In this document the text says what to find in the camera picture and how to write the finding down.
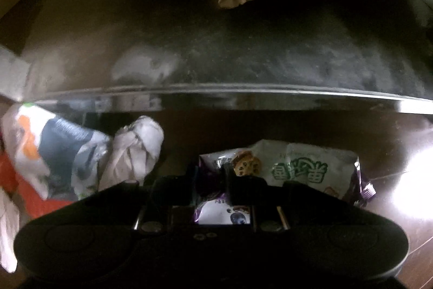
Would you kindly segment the blue white crumpled wrapper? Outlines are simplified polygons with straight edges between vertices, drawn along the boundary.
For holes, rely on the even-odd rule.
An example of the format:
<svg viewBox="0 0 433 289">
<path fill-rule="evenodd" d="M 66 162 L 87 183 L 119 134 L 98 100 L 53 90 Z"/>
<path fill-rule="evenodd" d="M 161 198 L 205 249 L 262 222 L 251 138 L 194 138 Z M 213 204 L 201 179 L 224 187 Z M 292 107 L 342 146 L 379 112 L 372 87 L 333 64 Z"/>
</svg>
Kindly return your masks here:
<svg viewBox="0 0 433 289">
<path fill-rule="evenodd" d="M 32 103 L 1 118 L 4 146 L 15 171 L 43 200 L 82 200 L 98 190 L 111 138 Z"/>
</svg>

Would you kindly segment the crumpled white tissue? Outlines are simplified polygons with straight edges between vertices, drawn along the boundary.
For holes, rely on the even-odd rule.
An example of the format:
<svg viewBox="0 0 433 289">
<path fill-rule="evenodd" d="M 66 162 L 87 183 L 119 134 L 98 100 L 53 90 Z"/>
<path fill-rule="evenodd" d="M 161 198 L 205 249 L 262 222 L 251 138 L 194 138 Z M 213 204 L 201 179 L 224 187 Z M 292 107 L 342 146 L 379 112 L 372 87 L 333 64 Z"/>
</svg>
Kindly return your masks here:
<svg viewBox="0 0 433 289">
<path fill-rule="evenodd" d="M 154 119 L 141 116 L 116 132 L 111 154 L 98 184 L 103 191 L 126 180 L 143 185 L 162 149 L 164 131 Z"/>
</svg>

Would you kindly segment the orange foam net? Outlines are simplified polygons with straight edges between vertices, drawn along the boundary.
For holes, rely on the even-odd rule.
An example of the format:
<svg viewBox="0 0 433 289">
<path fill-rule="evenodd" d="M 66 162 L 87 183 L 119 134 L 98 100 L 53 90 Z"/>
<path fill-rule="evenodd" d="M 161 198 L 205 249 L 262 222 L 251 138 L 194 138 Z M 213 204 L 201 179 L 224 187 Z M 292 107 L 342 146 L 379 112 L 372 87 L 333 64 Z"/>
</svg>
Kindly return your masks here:
<svg viewBox="0 0 433 289">
<path fill-rule="evenodd" d="M 71 201 L 65 200 L 43 200 L 33 187 L 15 171 L 5 152 L 1 152 L 0 164 L 1 188 L 10 196 L 18 194 L 21 197 L 24 201 L 24 208 L 31 219 L 39 218 L 72 204 Z"/>
</svg>

